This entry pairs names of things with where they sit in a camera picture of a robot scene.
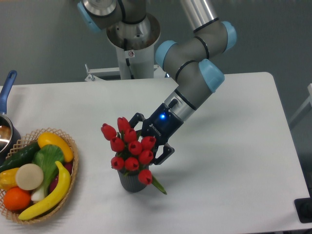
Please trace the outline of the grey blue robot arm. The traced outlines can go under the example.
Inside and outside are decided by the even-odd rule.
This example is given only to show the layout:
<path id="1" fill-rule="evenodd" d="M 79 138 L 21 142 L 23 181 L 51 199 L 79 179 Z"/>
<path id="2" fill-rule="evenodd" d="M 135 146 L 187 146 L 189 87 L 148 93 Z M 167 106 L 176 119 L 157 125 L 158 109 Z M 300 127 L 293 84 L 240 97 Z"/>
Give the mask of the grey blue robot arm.
<path id="1" fill-rule="evenodd" d="M 224 81 L 211 58 L 231 49 L 237 40 L 235 28 L 219 20 L 211 1 L 183 0 L 181 5 L 194 37 L 183 44 L 168 40 L 158 48 L 154 45 L 160 25 L 147 13 L 146 1 L 81 0 L 77 5 L 91 30 L 106 31 L 116 49 L 121 79 L 153 78 L 157 64 L 177 83 L 149 118 L 137 113 L 130 121 L 131 126 L 142 122 L 142 135 L 155 137 L 156 145 L 163 147 L 152 161 L 155 165 L 174 152 L 169 138 Z"/>

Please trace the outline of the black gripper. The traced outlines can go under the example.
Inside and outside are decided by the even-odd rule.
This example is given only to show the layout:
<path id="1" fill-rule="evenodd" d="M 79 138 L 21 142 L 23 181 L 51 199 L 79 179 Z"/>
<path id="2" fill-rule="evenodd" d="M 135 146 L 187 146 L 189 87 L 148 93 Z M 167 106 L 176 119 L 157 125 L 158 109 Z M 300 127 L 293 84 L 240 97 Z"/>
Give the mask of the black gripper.
<path id="1" fill-rule="evenodd" d="M 153 149 L 152 163 L 162 164 L 175 152 L 175 149 L 167 142 L 184 122 L 173 114 L 165 103 L 162 103 L 148 119 L 141 113 L 135 113 L 129 120 L 131 128 L 135 128 L 139 122 L 142 122 L 141 136 L 156 139 L 157 146 Z M 159 145 L 162 145 L 163 153 L 157 157 Z"/>

